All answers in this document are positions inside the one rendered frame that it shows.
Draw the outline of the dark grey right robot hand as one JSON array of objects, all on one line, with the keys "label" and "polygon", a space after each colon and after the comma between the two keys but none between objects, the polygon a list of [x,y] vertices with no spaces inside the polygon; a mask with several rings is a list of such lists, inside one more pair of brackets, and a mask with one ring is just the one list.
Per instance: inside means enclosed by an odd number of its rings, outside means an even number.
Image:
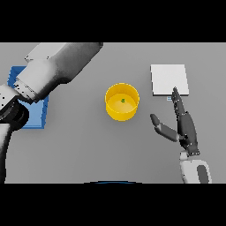
[{"label": "dark grey right robot hand", "polygon": [[194,122],[190,113],[185,110],[182,98],[176,87],[173,88],[171,100],[176,114],[177,129],[174,130],[168,127],[155,114],[151,114],[150,118],[154,125],[154,130],[170,141],[179,142],[189,156],[199,155],[200,151]]}]

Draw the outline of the pale square measuring scale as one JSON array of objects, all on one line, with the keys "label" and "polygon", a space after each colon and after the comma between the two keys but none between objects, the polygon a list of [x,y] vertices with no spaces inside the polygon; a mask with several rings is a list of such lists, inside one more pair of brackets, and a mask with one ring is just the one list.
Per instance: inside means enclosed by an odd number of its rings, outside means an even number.
[{"label": "pale square measuring scale", "polygon": [[189,95],[184,64],[151,64],[150,73],[153,96],[170,97],[174,87],[181,96]]}]

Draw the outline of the yellow bowl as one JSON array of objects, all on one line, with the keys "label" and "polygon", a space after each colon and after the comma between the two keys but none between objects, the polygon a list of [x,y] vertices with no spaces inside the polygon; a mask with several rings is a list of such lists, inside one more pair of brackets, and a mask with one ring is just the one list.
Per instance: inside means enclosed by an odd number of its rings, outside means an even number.
[{"label": "yellow bowl", "polygon": [[139,106],[139,93],[135,87],[127,83],[116,83],[111,86],[105,96],[105,108],[108,115],[119,122],[134,117]]}]

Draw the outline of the blue tray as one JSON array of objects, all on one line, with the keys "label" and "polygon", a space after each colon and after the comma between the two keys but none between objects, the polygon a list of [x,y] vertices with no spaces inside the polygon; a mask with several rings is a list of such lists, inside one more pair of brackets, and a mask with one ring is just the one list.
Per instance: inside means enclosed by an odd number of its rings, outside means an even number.
[{"label": "blue tray", "polygon": [[[17,76],[25,69],[25,66],[12,66],[9,72],[7,85],[14,87]],[[28,104],[20,101],[28,110],[29,118],[23,129],[43,129],[46,124],[46,116],[48,113],[49,98],[46,97],[44,100],[40,100],[37,103]]]}]

